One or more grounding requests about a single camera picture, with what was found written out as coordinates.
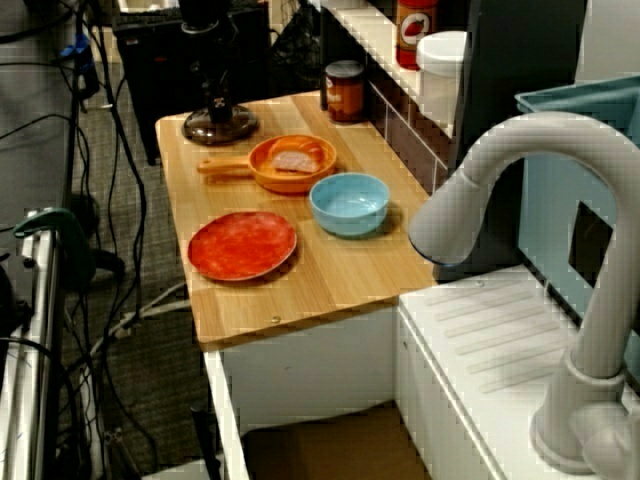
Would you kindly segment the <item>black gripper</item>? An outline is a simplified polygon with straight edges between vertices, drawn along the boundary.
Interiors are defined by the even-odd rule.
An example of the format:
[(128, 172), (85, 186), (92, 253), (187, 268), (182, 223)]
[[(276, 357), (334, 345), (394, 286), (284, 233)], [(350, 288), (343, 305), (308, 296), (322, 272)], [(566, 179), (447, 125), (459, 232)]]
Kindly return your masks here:
[(206, 78), (202, 87), (211, 122), (214, 124), (230, 122), (233, 119), (234, 109), (232, 107), (235, 103), (229, 87), (228, 75), (222, 74), (217, 78)]

